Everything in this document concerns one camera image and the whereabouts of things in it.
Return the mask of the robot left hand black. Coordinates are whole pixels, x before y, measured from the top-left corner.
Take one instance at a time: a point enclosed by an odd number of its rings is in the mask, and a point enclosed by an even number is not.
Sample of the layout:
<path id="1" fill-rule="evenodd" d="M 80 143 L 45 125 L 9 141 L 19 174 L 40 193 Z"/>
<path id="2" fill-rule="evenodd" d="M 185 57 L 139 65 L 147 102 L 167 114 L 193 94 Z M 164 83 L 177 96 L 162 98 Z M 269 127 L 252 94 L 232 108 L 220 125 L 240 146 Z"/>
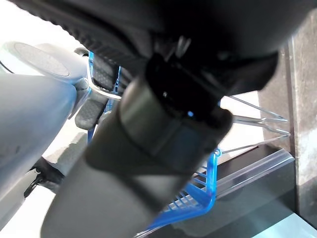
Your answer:
<path id="1" fill-rule="evenodd" d="M 314 0 L 17 0 L 132 76 L 66 176 L 44 238 L 131 238 L 232 126 L 218 102 L 264 88 Z"/>

